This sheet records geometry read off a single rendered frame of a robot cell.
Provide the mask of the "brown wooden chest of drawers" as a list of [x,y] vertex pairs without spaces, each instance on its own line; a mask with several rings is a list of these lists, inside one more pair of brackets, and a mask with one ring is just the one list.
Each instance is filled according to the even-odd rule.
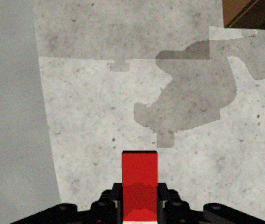
[[231,24],[255,1],[256,0],[222,0],[224,28],[265,30],[265,28],[231,27]]

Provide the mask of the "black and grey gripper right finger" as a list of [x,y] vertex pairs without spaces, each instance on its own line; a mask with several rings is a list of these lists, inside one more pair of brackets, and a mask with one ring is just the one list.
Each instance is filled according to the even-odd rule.
[[205,204],[203,211],[190,210],[177,191],[168,189],[166,183],[158,183],[157,224],[265,224],[265,221],[220,203]]

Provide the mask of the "brown wooden drawer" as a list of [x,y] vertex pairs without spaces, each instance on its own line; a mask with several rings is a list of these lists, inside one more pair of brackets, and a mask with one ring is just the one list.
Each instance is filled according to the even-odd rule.
[[265,28],[265,0],[256,0],[231,27]]

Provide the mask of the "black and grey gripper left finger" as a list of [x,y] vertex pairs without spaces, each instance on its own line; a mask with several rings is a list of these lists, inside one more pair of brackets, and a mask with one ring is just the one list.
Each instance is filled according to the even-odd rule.
[[123,224],[122,183],[103,191],[90,211],[77,211],[77,205],[62,203],[10,224]]

